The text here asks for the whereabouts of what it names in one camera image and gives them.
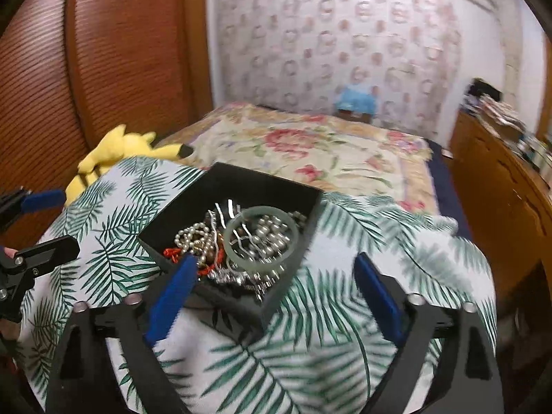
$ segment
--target patterned curtain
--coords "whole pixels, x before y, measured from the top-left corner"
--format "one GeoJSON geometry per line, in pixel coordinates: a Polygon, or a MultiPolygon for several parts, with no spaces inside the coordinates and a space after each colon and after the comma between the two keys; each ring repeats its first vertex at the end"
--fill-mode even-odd
{"type": "Polygon", "coordinates": [[[218,0],[225,98],[331,114],[345,85],[374,124],[433,137],[460,61],[453,0],[218,0]]]}

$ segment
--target open jewelry box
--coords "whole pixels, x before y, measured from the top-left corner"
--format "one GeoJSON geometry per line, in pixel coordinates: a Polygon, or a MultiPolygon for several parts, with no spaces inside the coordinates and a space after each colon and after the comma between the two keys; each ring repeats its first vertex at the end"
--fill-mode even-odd
{"type": "Polygon", "coordinates": [[[242,325],[264,333],[313,237],[321,213],[321,196],[322,191],[311,186],[217,162],[159,212],[138,238],[157,265],[169,272],[175,265],[164,257],[163,251],[174,247],[176,232],[202,221],[206,211],[214,209],[215,203],[222,204],[230,199],[242,209],[271,206],[286,213],[299,211],[305,215],[305,227],[285,261],[285,271],[262,302],[257,301],[253,293],[237,292],[207,278],[194,286],[195,293],[232,315],[242,325]]]}

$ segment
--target white and green tablecloth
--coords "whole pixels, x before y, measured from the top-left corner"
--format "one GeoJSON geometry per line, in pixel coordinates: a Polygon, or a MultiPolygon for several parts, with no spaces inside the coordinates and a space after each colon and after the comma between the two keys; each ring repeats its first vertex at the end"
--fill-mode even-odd
{"type": "MultiPolygon", "coordinates": [[[[73,304],[117,304],[147,288],[159,270],[136,236],[203,172],[170,161],[126,159],[46,232],[43,240],[73,235],[81,253],[40,277],[24,298],[18,352],[42,405],[73,304]]],[[[156,345],[159,363],[192,412],[360,412],[396,349],[383,339],[355,287],[352,264],[359,251],[408,293],[421,293],[433,304],[474,301],[495,343],[489,266],[476,246],[453,236],[453,219],[413,215],[388,196],[326,193],[324,205],[303,266],[263,339],[241,343],[235,320],[192,295],[169,337],[156,345]]],[[[108,346],[129,407],[143,411],[118,341],[110,339],[108,346]]],[[[422,404],[439,349],[432,344],[407,412],[422,404]]]]}

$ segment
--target metal screw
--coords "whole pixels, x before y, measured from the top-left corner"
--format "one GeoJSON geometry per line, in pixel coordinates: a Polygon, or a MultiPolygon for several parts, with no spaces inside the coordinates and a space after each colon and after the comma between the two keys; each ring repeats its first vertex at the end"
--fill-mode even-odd
{"type": "Polygon", "coordinates": [[[473,304],[471,302],[464,302],[462,304],[462,308],[464,311],[467,311],[468,313],[476,313],[477,312],[477,305],[473,304]]]}
{"type": "Polygon", "coordinates": [[[127,305],[136,305],[142,301],[142,296],[140,293],[132,293],[125,297],[124,301],[127,305]]]}
{"type": "Polygon", "coordinates": [[[88,309],[88,304],[82,300],[73,305],[73,311],[76,313],[82,313],[87,309],[88,309]]]}
{"type": "Polygon", "coordinates": [[[426,303],[426,299],[418,293],[409,294],[408,295],[408,301],[412,305],[417,305],[417,306],[420,306],[420,305],[423,305],[423,304],[426,303]]]}

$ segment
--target yellow plush toy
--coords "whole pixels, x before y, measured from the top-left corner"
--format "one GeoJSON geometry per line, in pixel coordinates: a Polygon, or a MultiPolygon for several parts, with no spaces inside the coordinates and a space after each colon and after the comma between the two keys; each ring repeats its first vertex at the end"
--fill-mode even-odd
{"type": "Polygon", "coordinates": [[[69,205],[94,183],[100,175],[106,172],[118,161],[126,157],[147,156],[157,159],[177,160],[182,145],[166,145],[153,149],[151,142],[155,139],[155,132],[147,134],[125,134],[125,125],[119,125],[109,131],[100,140],[95,149],[78,164],[78,174],[71,180],[65,189],[69,205]]]}

